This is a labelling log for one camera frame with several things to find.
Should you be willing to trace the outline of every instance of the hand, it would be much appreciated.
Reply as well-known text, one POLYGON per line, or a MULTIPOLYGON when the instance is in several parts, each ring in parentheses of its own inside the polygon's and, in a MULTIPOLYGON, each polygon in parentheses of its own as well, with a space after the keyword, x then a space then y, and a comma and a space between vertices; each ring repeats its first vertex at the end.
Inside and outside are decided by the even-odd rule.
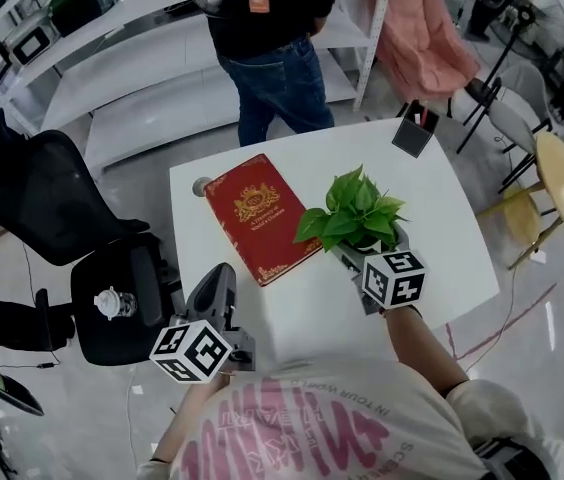
POLYGON ((314 18, 313 33, 311 34, 311 37, 313 37, 316 34, 319 34, 320 31, 324 28, 324 25, 326 25, 326 18, 314 18))

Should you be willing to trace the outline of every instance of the book cover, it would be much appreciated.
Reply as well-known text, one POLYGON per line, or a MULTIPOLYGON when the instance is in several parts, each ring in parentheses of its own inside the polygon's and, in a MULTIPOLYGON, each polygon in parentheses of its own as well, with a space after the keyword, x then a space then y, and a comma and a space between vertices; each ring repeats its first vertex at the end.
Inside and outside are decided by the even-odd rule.
POLYGON ((229 240, 260 286, 322 248, 319 238, 294 244, 304 205, 266 155, 257 155, 204 188, 229 240))

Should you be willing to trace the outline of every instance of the potted plant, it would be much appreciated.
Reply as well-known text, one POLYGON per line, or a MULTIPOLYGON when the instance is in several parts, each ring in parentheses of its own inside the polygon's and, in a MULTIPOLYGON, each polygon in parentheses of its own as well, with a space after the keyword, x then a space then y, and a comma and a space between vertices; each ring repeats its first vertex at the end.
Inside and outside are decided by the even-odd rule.
POLYGON ((386 192, 381 194, 368 176, 360 178, 361 175, 362 166, 336 176, 326 194, 328 211, 306 210, 294 242, 318 237, 325 251, 340 242, 363 253, 394 250, 404 233, 397 225, 398 220, 404 220, 398 215, 404 202, 387 196, 386 192))

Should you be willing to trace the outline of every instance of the floor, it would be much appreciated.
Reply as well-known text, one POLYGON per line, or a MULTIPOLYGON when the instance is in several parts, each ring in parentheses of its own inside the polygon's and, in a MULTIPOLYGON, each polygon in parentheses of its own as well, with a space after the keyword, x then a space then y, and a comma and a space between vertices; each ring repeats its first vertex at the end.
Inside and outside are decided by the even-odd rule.
MULTIPOLYGON (((477 49, 485 65, 499 52, 497 46, 477 49)), ((513 95, 505 99, 523 108, 513 95)), ((400 106, 385 79, 374 70, 360 112, 353 113, 348 103, 332 108, 336 124, 343 125, 393 117, 400 106)), ((453 107, 461 121, 472 108, 471 100, 466 93, 458 93, 453 107)), ((276 121, 271 139, 289 133, 276 121)), ((458 156, 455 148, 465 133, 460 122, 443 120, 436 135, 472 207, 479 211, 497 200, 500 181, 520 155, 515 150, 511 157, 503 155, 504 143, 495 140, 496 131, 484 122, 458 156)), ((190 137, 106 170, 97 180, 98 187, 119 217, 151 224, 152 232, 162 240, 163 256, 175 266, 168 169, 237 145, 236 126, 190 137)), ((534 174, 529 173, 523 183, 528 185, 533 179, 534 174)), ((549 208, 541 197, 537 203, 542 209, 549 208)), ((551 221, 550 216, 544 219, 545 225, 551 221)), ((503 218, 494 216, 480 225, 501 292, 448 326, 435 329, 435 334, 464 367, 478 361, 470 369, 472 378, 490 379, 512 389, 552 434, 564 439, 564 227, 543 247, 545 264, 527 262, 513 274, 507 265, 521 248, 512 241, 503 218), (501 332, 505 322, 510 326, 501 332)), ((30 249, 28 255, 33 289, 47 288, 51 304, 69 301, 71 266, 53 267, 30 249)), ((31 303, 23 244, 9 234, 0 238, 0 299, 31 303)), ((171 418, 169 408, 177 408, 184 390, 148 362, 114 368, 90 365, 77 339, 56 355, 61 365, 53 369, 1 369, 27 386, 46 413, 37 418, 0 402, 0 430, 21 478, 131 478, 134 461, 150 457, 152 443, 171 418)), ((47 353, 0 348, 0 365, 37 365, 51 359, 47 353)))

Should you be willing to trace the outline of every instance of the pink cushion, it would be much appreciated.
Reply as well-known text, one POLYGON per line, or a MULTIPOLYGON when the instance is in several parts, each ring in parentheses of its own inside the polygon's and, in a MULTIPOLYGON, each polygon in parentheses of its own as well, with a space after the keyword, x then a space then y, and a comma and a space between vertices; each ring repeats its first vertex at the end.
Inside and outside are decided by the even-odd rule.
MULTIPOLYGON (((370 8, 375 0, 369 0, 370 8)), ((449 98, 479 71, 444 0, 389 0, 377 57, 406 101, 449 98)))

